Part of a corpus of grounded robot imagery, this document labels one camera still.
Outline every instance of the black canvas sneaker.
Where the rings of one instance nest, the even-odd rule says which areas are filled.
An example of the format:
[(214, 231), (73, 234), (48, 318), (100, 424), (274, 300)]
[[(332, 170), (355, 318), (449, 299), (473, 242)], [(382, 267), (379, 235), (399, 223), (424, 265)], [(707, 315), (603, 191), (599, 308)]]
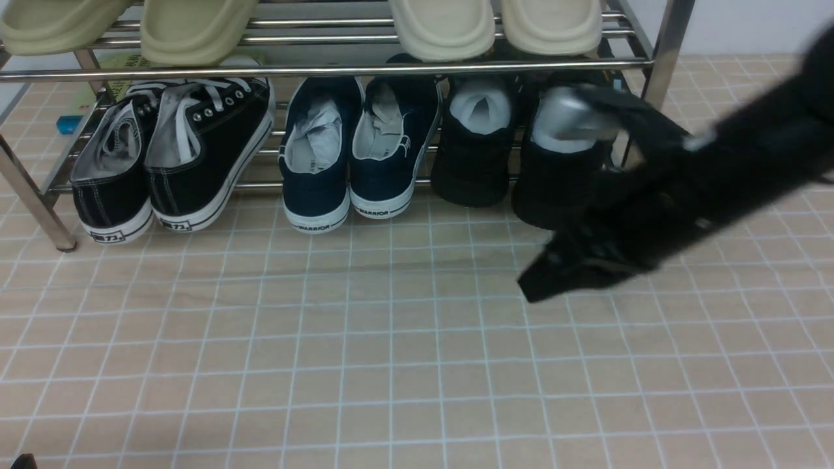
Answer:
[(150, 227), (153, 210), (143, 163), (163, 91), (182, 83), (134, 82), (78, 156), (69, 177), (73, 200), (84, 231), (97, 243), (127, 243)]
[(278, 163), (284, 212), (303, 233), (327, 233), (350, 212), (348, 160), (364, 90), (358, 78), (307, 78), (289, 101)]
[[(258, 63), (233, 57), (223, 65)], [(274, 119), (274, 90), (266, 78), (195, 79), (165, 90), (145, 159), (153, 212), (162, 225), (190, 232), (214, 222)]]
[(431, 187), (464, 207), (498, 204), (510, 187), (519, 77), (451, 78)]
[(521, 171), (513, 188), (512, 208), (522, 221), (558, 229), (592, 202), (611, 142), (559, 140), (560, 101), (556, 89), (582, 83), (610, 86), (604, 72), (559, 72), (541, 87), (521, 142)]
[[(401, 54), (389, 60), (395, 62), (414, 60)], [(350, 201), (363, 216), (388, 219), (411, 202), (442, 94), (433, 77), (377, 77), (365, 95), (350, 159)]]

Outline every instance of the white shoelace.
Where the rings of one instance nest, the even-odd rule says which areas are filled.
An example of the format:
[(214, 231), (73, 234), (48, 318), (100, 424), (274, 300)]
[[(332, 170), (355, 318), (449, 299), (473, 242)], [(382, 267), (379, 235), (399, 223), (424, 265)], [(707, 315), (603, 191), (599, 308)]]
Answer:
[[(196, 78), (192, 80), (188, 80), (188, 83), (197, 83), (203, 86), (203, 89), (206, 90), (209, 97), (212, 100), (212, 104), (214, 105), (214, 110), (218, 113), (223, 112), (224, 101), (220, 98), (220, 92), (218, 89), (226, 89), (233, 84), (240, 85), (241, 88), (244, 89), (244, 92), (250, 93), (252, 88), (246, 83), (246, 80), (242, 78), (226, 78), (228, 82), (225, 81), (218, 81), (218, 80), (211, 80), (206, 78)], [(191, 129), (190, 125), (186, 125), (188, 117), (185, 115), (185, 110), (198, 104), (199, 101), (194, 98), (184, 98), (180, 101), (177, 107), (177, 115), (175, 119), (176, 125), (176, 134), (177, 134), (177, 149), (179, 155), (179, 161), (181, 164), (188, 163), (194, 158), (196, 155), (200, 153), (200, 143), (197, 139), (197, 135)]]

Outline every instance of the slipper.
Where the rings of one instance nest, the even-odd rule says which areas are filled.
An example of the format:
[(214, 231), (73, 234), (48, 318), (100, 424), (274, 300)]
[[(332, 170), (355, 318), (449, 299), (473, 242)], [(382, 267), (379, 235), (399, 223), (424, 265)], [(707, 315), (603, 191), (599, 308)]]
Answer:
[(522, 51), (575, 55), (600, 45), (601, 10), (599, 0), (501, 0), (501, 21)]
[(64, 53), (101, 38), (133, 0), (12, 0), (0, 16), (6, 51)]
[(405, 52), (425, 61), (462, 60), (490, 50), (490, 0), (389, 0)]
[(146, 0), (142, 55), (168, 65), (214, 65), (244, 35), (258, 0)]

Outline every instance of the white sole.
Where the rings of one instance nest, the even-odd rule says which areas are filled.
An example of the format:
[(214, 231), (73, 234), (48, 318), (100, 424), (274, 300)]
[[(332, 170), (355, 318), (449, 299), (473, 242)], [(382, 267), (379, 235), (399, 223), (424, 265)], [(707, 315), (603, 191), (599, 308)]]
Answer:
[[(538, 25), (532, 24), (533, 22), (524, 16), (526, 14), (528, 18), (538, 18), (541, 23), (547, 24), (546, 20), (552, 18), (552, 12), (527, 11), (519, 14), (515, 8), (535, 8), (535, 3), (523, 0), (503, 0), (501, 22), (504, 25), (507, 41), (519, 50), (541, 55), (575, 55), (596, 49), (602, 40), (602, 11), (597, 0), (584, 1), (591, 6), (590, 15), (584, 22), (571, 29), (548, 28), (547, 34), (543, 34)], [(524, 7), (510, 5), (511, 2), (523, 4)], [(558, 18), (552, 23), (559, 24)]]
[(220, 191), (214, 196), (211, 202), (202, 209), (192, 214), (180, 216), (160, 214), (154, 210), (163, 227), (178, 233), (200, 231), (212, 224), (223, 213), (223, 209), (226, 208), (226, 204), (229, 202), (229, 197), (231, 197), (234, 186), (238, 183), (238, 179), (240, 179), (240, 175), (249, 166), (249, 162), (252, 161), (256, 153), (260, 151), (272, 133), (272, 127), (275, 125), (275, 88), (269, 80), (267, 80), (267, 84), (269, 85), (269, 107), (267, 108), (266, 115), (264, 115), (264, 118), (261, 120), (258, 128), (255, 129), (252, 138), (242, 152), (246, 154), (246, 157), (238, 159), (229, 171), (229, 175), (226, 176), (223, 187), (220, 188)]
[(469, 31), (458, 31), (459, 34), (455, 38), (431, 38), (426, 32), (421, 34), (418, 32), (420, 26), (416, 24), (415, 18), (419, 15), (400, 5), (400, 1), (389, 1), (389, 5), (399, 43), (405, 52), (420, 60), (450, 61), (473, 58), (489, 51), (495, 42), (495, 21), (489, 0), (485, 1), (485, 10), (480, 15), (476, 27)]
[(414, 172), (411, 175), (411, 184), (409, 184), (409, 187), (405, 190), (405, 192), (403, 192), (400, 195), (397, 195), (392, 199), (367, 200), (358, 196), (354, 192), (353, 187), (350, 188), (350, 202), (354, 205), (356, 211), (359, 212), (359, 214), (361, 214), (365, 218), (394, 218), (395, 216), (405, 212), (405, 210), (409, 208), (409, 204), (411, 204), (411, 197), (414, 195), (414, 183), (417, 180), (417, 173), (420, 171), (420, 166), (422, 166), (423, 164), (425, 152), (427, 149), (429, 149), (431, 141), (435, 138), (435, 134), (437, 133), (437, 126), (440, 123), (440, 114), (442, 113), (443, 109), (443, 94), (440, 90), (440, 83), (437, 83), (435, 87), (437, 88), (437, 113), (435, 114), (434, 122), (431, 124), (431, 131), (429, 132), (429, 135), (426, 136), (425, 142), (423, 142), (423, 146), (420, 147), (420, 153), (417, 154), (417, 162), (414, 165)]
[(308, 235), (320, 235), (322, 233), (329, 233), (334, 229), (340, 227), (345, 220), (348, 219), (348, 213), (350, 212), (350, 194), (349, 192), (344, 193), (344, 199), (339, 207), (336, 210), (328, 213), (323, 214), (315, 217), (304, 217), (301, 215), (296, 215), (293, 212), (289, 211), (286, 206), (284, 206), (284, 213), (287, 215), (287, 219), (289, 220), (290, 224), (295, 228), (297, 231), (302, 233), (306, 233)]
[(82, 222), (81, 226), (90, 238), (93, 238), (93, 241), (100, 245), (124, 245), (144, 235), (145, 231), (148, 231), (148, 228), (151, 227), (152, 220), (153, 205), (150, 197), (148, 197), (139, 212), (120, 225), (110, 228), (94, 228)]

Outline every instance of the shoe rack shelf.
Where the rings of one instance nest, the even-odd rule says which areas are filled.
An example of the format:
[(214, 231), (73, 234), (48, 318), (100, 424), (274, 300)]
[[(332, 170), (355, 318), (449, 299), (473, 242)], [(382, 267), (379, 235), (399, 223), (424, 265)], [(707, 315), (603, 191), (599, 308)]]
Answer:
[[(347, 3), (351, 0), (306, 0), (307, 3)], [(261, 0), (261, 3), (303, 3), (304, 0)], [(70, 193), (68, 176), (77, 156), (89, 141), (104, 111), (113, 104), (113, 94), (108, 86), (111, 80), (160, 79), (160, 78), (212, 78), (212, 77), (308, 77), (329, 75), (411, 75), (411, 74), (458, 74), (458, 73), (519, 73), (549, 72), (564, 69), (585, 70), (642, 70), (646, 83), (641, 96), (649, 104), (661, 108), (669, 88), (672, 71), (675, 68), (695, 0), (667, 0), (663, 20), (657, 39), (653, 43), (631, 9), (627, 0), (607, 0), (608, 8), (602, 13), (604, 20), (603, 41), (625, 39), (630, 53), (616, 58), (564, 58), (539, 56), (536, 59), (513, 62), (458, 62), (458, 63), (414, 63), (383, 65), (265, 65), (257, 68), (229, 67), (184, 67), (184, 68), (109, 68), (102, 69), (94, 51), (113, 49), (138, 49), (139, 21), (117, 21), (104, 38), (88, 48), (75, 51), (80, 69), (0, 71), (0, 83), (41, 83), (41, 82), (88, 82), (96, 93), (96, 103), (78, 125), (73, 140), (58, 158), (51, 173), (38, 187), (27, 170), (18, 160), (6, 140), (0, 135), (0, 174), (18, 194), (21, 201), (32, 213), (43, 231), (58, 250), (69, 252), (75, 249), (76, 240), (63, 222), (55, 215), (53, 207), (60, 194)], [(504, 34), (500, 28), (500, 17), (495, 17), (498, 32), (496, 40)], [(241, 46), (316, 45), (322, 47), (344, 44), (396, 44), (392, 18), (254, 18), (247, 29)], [(373, 30), (377, 33), (353, 33), (356, 28)], [(304, 30), (294, 33), (293, 30)], [(317, 29), (327, 33), (316, 34)], [(264, 30), (281, 31), (282, 34), (262, 33)], [(10, 59), (10, 54), (0, 44), (0, 68)], [(286, 103), (278, 103), (286, 108)], [(284, 134), (275, 129), (273, 137)], [(277, 149), (263, 149), (263, 156), (277, 156)], [(428, 184), (428, 178), (418, 179), (418, 184)], [(277, 189), (280, 181), (238, 183), (236, 189)]]

